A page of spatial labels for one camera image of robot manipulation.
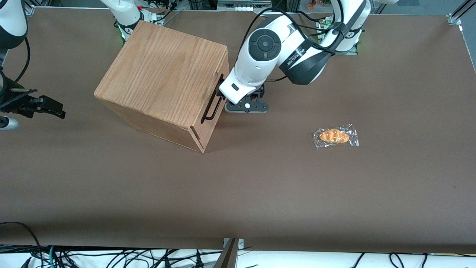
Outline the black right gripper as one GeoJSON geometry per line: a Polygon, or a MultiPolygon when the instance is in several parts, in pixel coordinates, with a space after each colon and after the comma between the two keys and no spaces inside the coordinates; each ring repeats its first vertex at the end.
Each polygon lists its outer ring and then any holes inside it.
{"type": "Polygon", "coordinates": [[[36,98],[30,95],[5,97],[5,99],[1,101],[0,110],[6,114],[19,114],[26,118],[33,118],[35,112],[51,114],[60,119],[66,117],[66,112],[63,110],[62,103],[47,96],[40,96],[37,99],[37,107],[34,99],[36,98]]]}

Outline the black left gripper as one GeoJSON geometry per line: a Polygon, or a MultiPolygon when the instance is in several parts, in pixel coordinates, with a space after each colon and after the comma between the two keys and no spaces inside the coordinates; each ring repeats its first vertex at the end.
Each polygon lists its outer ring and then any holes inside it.
{"type": "MultiPolygon", "coordinates": [[[[241,102],[262,102],[261,99],[264,96],[264,91],[264,85],[262,85],[254,92],[243,97],[241,102]]],[[[226,97],[223,95],[219,88],[217,88],[216,90],[216,96],[219,98],[219,101],[226,100],[226,97]]]]}

